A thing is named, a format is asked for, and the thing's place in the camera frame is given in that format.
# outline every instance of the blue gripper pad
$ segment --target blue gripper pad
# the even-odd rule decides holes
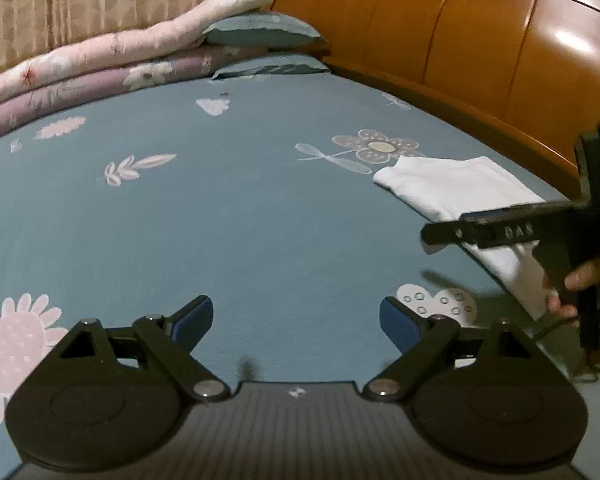
[[[191,352],[214,320],[214,304],[206,296],[199,296],[165,320],[165,332],[187,352]]]
[[[427,321],[396,298],[387,297],[380,304],[380,328],[395,347],[405,353],[411,350],[427,331]]]

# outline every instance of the purple blanket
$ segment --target purple blanket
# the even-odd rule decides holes
[[[0,104],[0,137],[46,115],[114,95],[207,77],[232,62],[266,54],[261,47],[202,46],[158,60],[100,70],[21,94]]]

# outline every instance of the blue pillowcase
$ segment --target blue pillowcase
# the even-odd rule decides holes
[[[231,16],[206,28],[206,42],[221,46],[297,48],[321,38],[308,23],[273,10],[256,10]]]
[[[306,54],[269,54],[238,61],[216,71],[212,79],[257,74],[313,74],[329,72],[329,67]]]

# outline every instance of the metal screw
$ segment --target metal screw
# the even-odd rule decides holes
[[[206,399],[217,397],[224,393],[224,384],[215,379],[200,381],[193,387],[193,392],[197,396],[205,397]]]
[[[394,396],[400,391],[400,384],[393,379],[376,379],[369,383],[369,389],[381,397]]]

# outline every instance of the black handle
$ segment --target black handle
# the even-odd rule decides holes
[[[580,346],[583,350],[600,350],[600,314],[598,295],[592,286],[580,292],[567,290],[564,279],[578,266],[600,256],[600,242],[588,240],[587,244],[548,240],[533,250],[534,258],[544,268],[555,287],[562,304],[572,304],[578,309],[580,322]]]

